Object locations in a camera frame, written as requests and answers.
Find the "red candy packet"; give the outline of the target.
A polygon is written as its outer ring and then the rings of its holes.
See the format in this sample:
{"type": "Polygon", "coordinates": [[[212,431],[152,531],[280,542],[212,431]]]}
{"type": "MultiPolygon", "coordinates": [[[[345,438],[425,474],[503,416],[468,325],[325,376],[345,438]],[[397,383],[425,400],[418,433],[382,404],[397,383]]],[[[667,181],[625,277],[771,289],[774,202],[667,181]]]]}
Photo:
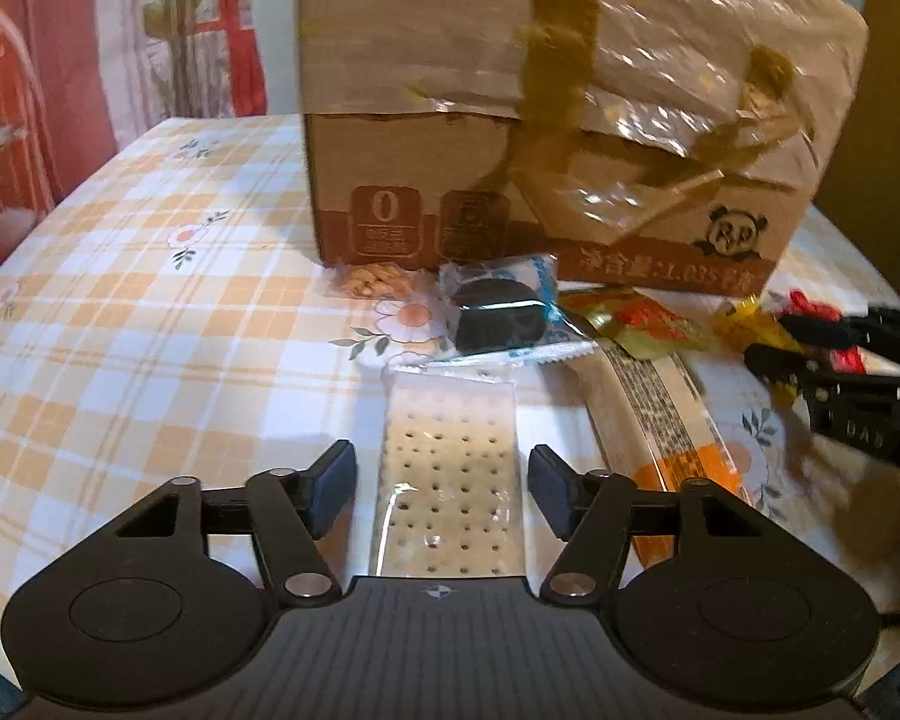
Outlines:
{"type": "Polygon", "coordinates": [[[889,305],[870,304],[865,314],[844,314],[792,289],[779,323],[803,346],[836,356],[834,371],[863,374],[862,349],[900,366],[900,309],[889,305]]]}

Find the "clear cracker packet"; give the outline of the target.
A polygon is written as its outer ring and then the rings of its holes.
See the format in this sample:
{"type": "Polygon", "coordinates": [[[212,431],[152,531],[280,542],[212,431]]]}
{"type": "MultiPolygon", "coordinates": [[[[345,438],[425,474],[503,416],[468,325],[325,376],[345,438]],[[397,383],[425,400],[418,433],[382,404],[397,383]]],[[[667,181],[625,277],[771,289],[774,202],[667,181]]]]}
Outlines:
{"type": "Polygon", "coordinates": [[[514,386],[403,367],[388,379],[370,572],[525,572],[514,386]]]}

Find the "small yellow snack packet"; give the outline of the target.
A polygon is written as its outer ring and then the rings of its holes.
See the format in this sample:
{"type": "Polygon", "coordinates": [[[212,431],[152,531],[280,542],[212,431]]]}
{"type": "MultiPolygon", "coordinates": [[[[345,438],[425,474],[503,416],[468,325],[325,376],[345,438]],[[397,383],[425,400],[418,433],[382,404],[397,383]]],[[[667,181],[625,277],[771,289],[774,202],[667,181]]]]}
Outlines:
{"type": "Polygon", "coordinates": [[[710,316],[710,328],[728,348],[738,353],[743,353],[752,344],[802,352],[800,343],[782,327],[774,314],[764,309],[758,296],[720,305],[710,316]]]}

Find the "orange long snack packet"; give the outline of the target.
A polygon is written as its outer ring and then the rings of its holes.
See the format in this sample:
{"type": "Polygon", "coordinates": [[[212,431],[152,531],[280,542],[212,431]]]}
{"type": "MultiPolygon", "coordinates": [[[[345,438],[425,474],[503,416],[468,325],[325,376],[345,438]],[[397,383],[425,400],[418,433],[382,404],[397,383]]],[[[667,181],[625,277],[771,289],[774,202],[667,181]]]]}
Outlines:
{"type": "Polygon", "coordinates": [[[644,361],[602,341],[593,353],[572,359],[569,369],[610,472],[644,491],[663,493],[706,478],[749,499],[743,475],[679,356],[644,361]]]}

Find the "red yellow snack packet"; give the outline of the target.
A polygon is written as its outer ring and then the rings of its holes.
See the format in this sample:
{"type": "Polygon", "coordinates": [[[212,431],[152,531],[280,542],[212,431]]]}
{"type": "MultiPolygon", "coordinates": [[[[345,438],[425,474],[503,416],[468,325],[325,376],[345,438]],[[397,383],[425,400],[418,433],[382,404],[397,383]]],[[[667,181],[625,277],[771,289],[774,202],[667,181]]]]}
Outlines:
{"type": "Polygon", "coordinates": [[[717,346],[706,327],[627,286],[564,291],[559,294],[559,307],[634,359],[712,351],[717,346]]]}

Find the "orange plaid tablecloth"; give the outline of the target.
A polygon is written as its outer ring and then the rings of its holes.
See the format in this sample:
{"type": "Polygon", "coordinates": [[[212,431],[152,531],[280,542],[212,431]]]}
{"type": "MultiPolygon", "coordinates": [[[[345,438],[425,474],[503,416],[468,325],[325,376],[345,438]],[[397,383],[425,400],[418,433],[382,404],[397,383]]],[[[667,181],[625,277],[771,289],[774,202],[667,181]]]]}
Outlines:
{"type": "MultiPolygon", "coordinates": [[[[357,447],[323,541],[364,572],[382,369],[437,349],[436,308],[329,288],[297,117],[164,122],[69,195],[0,270],[0,619],[27,578],[176,475],[228,488],[357,447]]],[[[725,348],[686,353],[759,509],[900,611],[900,474],[803,433],[725,348]]],[[[0,644],[0,673],[16,682],[0,644]]]]}

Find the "black cookie packet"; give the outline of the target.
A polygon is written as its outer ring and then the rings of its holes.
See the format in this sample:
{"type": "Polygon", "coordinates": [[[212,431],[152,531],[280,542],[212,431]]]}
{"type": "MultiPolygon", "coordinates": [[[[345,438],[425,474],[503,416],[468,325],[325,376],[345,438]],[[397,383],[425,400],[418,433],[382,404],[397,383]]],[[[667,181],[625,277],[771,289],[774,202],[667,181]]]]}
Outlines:
{"type": "Polygon", "coordinates": [[[557,304],[556,270],[553,254],[442,265],[437,288],[445,346],[437,361],[520,367],[593,355],[596,341],[557,304]]]}

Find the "peanut snack packet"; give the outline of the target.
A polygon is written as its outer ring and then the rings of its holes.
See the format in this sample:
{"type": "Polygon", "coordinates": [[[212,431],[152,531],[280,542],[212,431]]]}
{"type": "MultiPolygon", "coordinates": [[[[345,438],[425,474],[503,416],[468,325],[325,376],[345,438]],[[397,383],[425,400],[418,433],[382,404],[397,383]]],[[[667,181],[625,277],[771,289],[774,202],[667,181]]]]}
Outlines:
{"type": "Polygon", "coordinates": [[[418,289],[419,273],[395,262],[341,265],[334,273],[333,286],[350,298],[404,299],[418,289]]]}

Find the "taped cardboard box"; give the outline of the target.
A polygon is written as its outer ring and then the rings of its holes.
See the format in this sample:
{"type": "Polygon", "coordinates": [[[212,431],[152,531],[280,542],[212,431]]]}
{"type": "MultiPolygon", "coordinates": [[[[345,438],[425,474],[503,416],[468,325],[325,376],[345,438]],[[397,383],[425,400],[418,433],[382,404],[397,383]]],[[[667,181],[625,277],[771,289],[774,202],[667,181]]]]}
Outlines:
{"type": "Polygon", "coordinates": [[[297,0],[318,254],[751,296],[841,136],[844,0],[297,0]]]}

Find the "red printed backdrop curtain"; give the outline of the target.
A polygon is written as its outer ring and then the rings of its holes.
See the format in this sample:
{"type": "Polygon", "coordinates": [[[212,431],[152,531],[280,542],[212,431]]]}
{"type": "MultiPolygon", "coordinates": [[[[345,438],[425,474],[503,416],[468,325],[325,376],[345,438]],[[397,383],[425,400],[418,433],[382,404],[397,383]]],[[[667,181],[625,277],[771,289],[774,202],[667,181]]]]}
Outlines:
{"type": "Polygon", "coordinates": [[[0,266],[172,117],[268,107],[253,0],[0,0],[0,266]]]}

